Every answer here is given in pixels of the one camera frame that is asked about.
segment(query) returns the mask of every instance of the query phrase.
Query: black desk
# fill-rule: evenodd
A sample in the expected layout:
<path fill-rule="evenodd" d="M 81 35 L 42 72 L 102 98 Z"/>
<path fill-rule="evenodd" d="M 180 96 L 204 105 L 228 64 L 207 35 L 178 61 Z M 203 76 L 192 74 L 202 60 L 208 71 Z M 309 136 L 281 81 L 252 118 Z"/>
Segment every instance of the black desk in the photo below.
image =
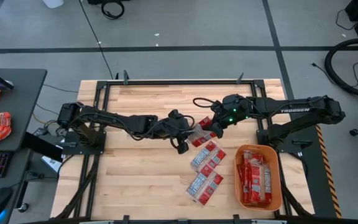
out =
<path fill-rule="evenodd" d="M 26 178 L 29 160 L 32 157 L 31 145 L 44 144 L 39 138 L 27 133 L 32 112 L 40 94 L 47 71 L 42 69 L 0 69 L 0 77 L 12 81 L 14 89 L 0 94 L 0 112 L 12 115 L 12 133 L 0 141 L 0 151 L 14 151 L 12 161 L 4 178 L 0 178 L 0 188 L 22 182 Z M 14 186 L 13 195 L 1 215 L 0 223 L 8 223 L 12 210 L 22 200 L 26 182 Z"/>

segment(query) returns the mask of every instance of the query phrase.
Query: floor tile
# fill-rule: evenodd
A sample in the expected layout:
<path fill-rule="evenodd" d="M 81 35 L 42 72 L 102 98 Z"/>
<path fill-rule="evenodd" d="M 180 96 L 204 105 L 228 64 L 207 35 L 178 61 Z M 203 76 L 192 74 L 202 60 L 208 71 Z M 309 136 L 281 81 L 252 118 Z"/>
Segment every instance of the floor tile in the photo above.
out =
<path fill-rule="evenodd" d="M 104 47 L 272 45 L 262 1 L 124 1 L 118 20 L 84 4 Z"/>
<path fill-rule="evenodd" d="M 284 52 L 285 63 L 296 98 L 328 95 L 339 101 L 346 118 L 336 125 L 321 125 L 333 172 L 334 183 L 344 218 L 358 219 L 358 136 L 349 131 L 358 129 L 358 96 L 334 86 L 322 71 L 310 64 L 322 65 L 327 52 Z M 339 52 L 333 59 L 334 69 L 351 82 L 352 64 L 358 52 Z"/>
<path fill-rule="evenodd" d="M 280 78 L 275 52 L 117 52 L 105 53 L 113 73 L 131 79 Z"/>
<path fill-rule="evenodd" d="M 97 46 L 78 1 L 49 9 L 42 1 L 6 0 L 0 9 L 0 49 Z"/>
<path fill-rule="evenodd" d="M 47 221 L 53 205 L 56 182 L 31 182 L 25 191 L 23 202 L 30 205 L 24 213 L 13 210 L 9 224 Z"/>
<path fill-rule="evenodd" d="M 350 0 L 269 0 L 274 25 L 281 46 L 330 46 L 357 38 L 354 30 L 335 24 L 336 14 Z M 352 27 L 347 14 L 341 12 L 338 23 Z"/>

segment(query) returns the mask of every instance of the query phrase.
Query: gray floor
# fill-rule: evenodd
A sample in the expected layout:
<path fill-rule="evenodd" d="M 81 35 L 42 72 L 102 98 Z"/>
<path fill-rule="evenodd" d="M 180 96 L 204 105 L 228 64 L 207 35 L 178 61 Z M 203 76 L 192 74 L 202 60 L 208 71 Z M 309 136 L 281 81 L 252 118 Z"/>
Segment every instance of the gray floor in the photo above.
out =
<path fill-rule="evenodd" d="M 41 0 L 5 0 L 0 9 L 0 49 L 49 49 L 97 47 L 78 1 L 66 0 L 47 9 Z M 281 46 L 330 46 L 357 37 L 334 21 L 349 0 L 268 0 Z M 117 21 L 105 19 L 100 9 L 84 1 L 87 15 L 103 47 L 155 47 L 241 45 L 273 46 L 263 2 L 260 0 L 132 0 Z M 350 27 L 341 14 L 339 22 Z M 106 52 L 113 74 L 125 69 L 131 79 L 140 78 L 282 78 L 274 51 L 216 50 L 175 52 Z M 358 218 L 358 97 L 332 85 L 310 64 L 323 66 L 326 52 L 283 52 L 295 97 L 327 94 L 341 102 L 346 119 L 335 126 L 322 125 L 341 212 Z M 339 52 L 334 69 L 354 83 L 352 64 L 358 52 Z M 77 90 L 80 80 L 109 79 L 99 52 L 0 54 L 0 68 L 45 68 L 45 83 Z M 39 105 L 58 112 L 62 103 L 75 101 L 44 87 Z M 55 115 L 35 109 L 38 119 Z M 40 124 L 32 120 L 29 131 Z M 53 202 L 54 183 L 31 183 L 25 200 L 28 212 L 14 213 L 11 223 L 46 220 Z"/>

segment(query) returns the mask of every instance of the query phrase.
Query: red and white packet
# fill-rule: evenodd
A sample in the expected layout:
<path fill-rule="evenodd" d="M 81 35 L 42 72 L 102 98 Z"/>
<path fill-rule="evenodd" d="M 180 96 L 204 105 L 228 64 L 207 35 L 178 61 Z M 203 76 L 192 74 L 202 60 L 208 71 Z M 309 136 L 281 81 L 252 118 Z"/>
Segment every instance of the red and white packet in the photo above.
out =
<path fill-rule="evenodd" d="M 186 142 L 198 147 L 208 140 L 215 138 L 216 134 L 212 131 L 205 131 L 203 127 L 211 125 L 212 121 L 209 117 L 202 119 L 195 125 L 195 132 L 187 137 Z"/>
<path fill-rule="evenodd" d="M 210 141 L 191 161 L 190 165 L 197 172 L 200 172 L 204 166 L 214 169 L 225 156 L 226 153 L 223 149 L 216 142 Z"/>
<path fill-rule="evenodd" d="M 194 202 L 205 205 L 222 180 L 223 177 L 221 175 L 207 166 L 197 175 L 186 192 Z"/>
<path fill-rule="evenodd" d="M 258 204 L 272 202 L 270 169 L 264 164 L 263 155 L 245 151 L 244 159 L 244 203 Z"/>

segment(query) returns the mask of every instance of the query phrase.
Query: chair wheel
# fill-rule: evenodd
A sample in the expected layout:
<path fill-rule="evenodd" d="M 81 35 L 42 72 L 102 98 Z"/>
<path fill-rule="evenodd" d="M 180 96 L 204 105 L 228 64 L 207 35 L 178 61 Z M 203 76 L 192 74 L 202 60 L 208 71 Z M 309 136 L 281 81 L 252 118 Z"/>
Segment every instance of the chair wheel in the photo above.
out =
<path fill-rule="evenodd" d="M 351 134 L 351 136 L 356 136 L 358 135 L 358 130 L 357 129 L 352 129 L 349 131 L 349 133 Z"/>
<path fill-rule="evenodd" d="M 22 206 L 20 206 L 20 208 L 18 208 L 17 210 L 20 212 L 20 213 L 23 213 L 25 211 L 27 211 L 27 209 L 29 209 L 30 205 L 28 203 L 22 203 Z"/>

